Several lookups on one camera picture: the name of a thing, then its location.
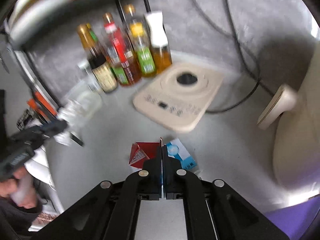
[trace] black circle on cooktop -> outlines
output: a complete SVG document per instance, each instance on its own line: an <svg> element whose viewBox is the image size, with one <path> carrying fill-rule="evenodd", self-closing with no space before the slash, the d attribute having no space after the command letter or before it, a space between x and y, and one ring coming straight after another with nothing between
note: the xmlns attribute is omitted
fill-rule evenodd
<svg viewBox="0 0 320 240"><path fill-rule="evenodd" d="M193 85L198 82L198 78L190 72L182 73L177 77L177 81L181 85Z"/></svg>

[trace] power cord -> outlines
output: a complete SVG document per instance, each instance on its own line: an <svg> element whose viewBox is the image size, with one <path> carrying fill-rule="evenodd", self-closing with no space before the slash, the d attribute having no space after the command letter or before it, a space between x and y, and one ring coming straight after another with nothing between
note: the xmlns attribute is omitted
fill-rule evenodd
<svg viewBox="0 0 320 240"><path fill-rule="evenodd" d="M261 83L261 77L260 77L260 66L259 66L259 63L258 63L258 60L256 59L256 57L254 56L254 54L246 47L245 44L243 43L240 43L239 40L238 40L238 36L237 36L237 33L236 33L236 28L234 26L234 23L233 23L233 19L232 19L232 16L231 16L231 12L230 12L230 7L229 7L229 1L228 0L223 0L223 5L224 5L224 9L225 9L225 12L227 14L227 17L228 17L228 21L229 21L229 24L230 24L230 27L231 27L231 31L232 33L228 33L226 32L225 30L223 30L222 28L220 28L218 25L216 25L210 18L209 16L201 9L201 7L199 6L198 2L196 0L192 0L193 4L195 5L198 13L203 17L203 19L212 27L214 28L217 32L219 32L220 34L222 34L223 36L227 37L228 39L232 39L234 40L235 42L235 45L236 45L236 51L239 55L239 58L241 60L241 63L245 69L245 71L248 73L248 75L253 78L257 83L255 85L255 87L251 90L251 92L246 96L244 97L242 100L240 100L239 102L237 102L236 104L230 106L230 107L227 107L227 108L224 108L224 109L220 109L220 110L207 110L206 113L207 114L221 114L221 113L224 113L224 112L227 112L231 109L234 109L236 108L237 106L239 106L240 104L244 103L247 99L249 99L253 93L257 90L257 88L259 87L259 85L261 87L263 87L266 92L268 94L270 94L271 96L274 96L274 93L269 89L267 88L263 83ZM247 66L247 63L245 62L244 60L244 56L243 56L243 53L242 53L242 50L241 50L241 47L243 48L243 50L252 58L252 60L255 62L256 64L256 68L257 68L257 71L258 71L258 77L256 77L252 71L250 71L250 69L248 68Z"/></svg>

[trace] purple surface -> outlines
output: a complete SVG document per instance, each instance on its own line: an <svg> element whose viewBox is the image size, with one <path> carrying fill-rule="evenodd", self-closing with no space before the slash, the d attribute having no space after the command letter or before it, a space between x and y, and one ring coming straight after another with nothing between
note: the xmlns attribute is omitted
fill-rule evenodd
<svg viewBox="0 0 320 240"><path fill-rule="evenodd" d="M291 240L298 240L307 230L320 209L320 196L296 206L278 209L265 216Z"/></svg>

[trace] blue and white packet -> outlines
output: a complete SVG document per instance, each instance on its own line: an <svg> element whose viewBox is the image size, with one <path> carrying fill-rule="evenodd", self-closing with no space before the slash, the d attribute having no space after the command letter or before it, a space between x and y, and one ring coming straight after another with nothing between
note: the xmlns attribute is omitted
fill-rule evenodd
<svg viewBox="0 0 320 240"><path fill-rule="evenodd" d="M195 173L199 170L198 164L179 139L174 139L167 143L167 148L169 157L180 160L183 169Z"/></svg>

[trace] silver screw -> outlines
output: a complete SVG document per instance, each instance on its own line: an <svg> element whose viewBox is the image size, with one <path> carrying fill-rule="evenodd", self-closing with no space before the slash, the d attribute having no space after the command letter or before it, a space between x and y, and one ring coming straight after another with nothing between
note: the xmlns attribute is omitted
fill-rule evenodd
<svg viewBox="0 0 320 240"><path fill-rule="evenodd" d="M100 183L100 187L102 188L110 188L110 186L111 186L111 183L107 180Z"/></svg>
<svg viewBox="0 0 320 240"><path fill-rule="evenodd" d="M139 174L140 177L146 177L146 176L149 175L149 172L146 171L146 170L142 170L142 171L139 171L138 174Z"/></svg>
<svg viewBox="0 0 320 240"><path fill-rule="evenodd" d="M180 175L180 176L184 176L184 175L187 174L187 172L184 169L180 169L180 170L177 170L177 174Z"/></svg>
<svg viewBox="0 0 320 240"><path fill-rule="evenodd" d="M223 186L224 186L224 182L223 182L223 180L221 180L221 179L216 179L216 180L214 181L214 184L215 184L217 187L223 187Z"/></svg>

